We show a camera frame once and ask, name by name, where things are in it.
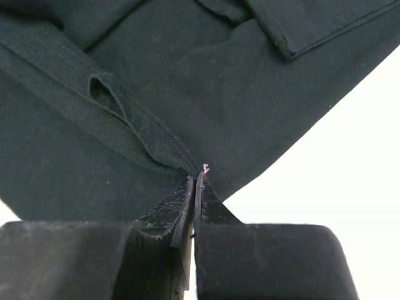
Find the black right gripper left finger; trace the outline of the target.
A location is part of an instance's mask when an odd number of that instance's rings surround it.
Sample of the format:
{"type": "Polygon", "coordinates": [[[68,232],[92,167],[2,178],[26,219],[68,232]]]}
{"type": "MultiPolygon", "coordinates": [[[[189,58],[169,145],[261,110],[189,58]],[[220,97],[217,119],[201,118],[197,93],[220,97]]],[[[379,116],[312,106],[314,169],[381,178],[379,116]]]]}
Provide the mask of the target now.
{"type": "Polygon", "coordinates": [[[14,221],[1,227],[2,299],[182,299],[194,179],[133,222],[14,221]]]}

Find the black t-shirt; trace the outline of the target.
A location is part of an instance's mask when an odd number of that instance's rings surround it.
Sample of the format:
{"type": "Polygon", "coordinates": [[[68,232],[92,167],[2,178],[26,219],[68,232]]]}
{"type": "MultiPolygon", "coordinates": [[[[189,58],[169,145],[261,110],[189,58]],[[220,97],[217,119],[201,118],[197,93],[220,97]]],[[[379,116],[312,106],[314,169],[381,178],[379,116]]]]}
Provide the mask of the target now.
{"type": "Polygon", "coordinates": [[[398,46],[398,1],[2,1],[1,199],[132,221],[207,163],[225,200],[398,46]]]}

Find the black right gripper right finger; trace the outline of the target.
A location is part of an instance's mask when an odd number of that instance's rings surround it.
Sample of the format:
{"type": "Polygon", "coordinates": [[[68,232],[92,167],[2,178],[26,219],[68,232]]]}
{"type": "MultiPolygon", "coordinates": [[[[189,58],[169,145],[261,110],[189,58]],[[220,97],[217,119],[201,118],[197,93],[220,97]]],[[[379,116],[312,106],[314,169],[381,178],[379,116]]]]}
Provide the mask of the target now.
{"type": "Polygon", "coordinates": [[[326,226],[246,224],[213,193],[205,164],[194,198],[199,299],[357,299],[343,248],[326,226]]]}

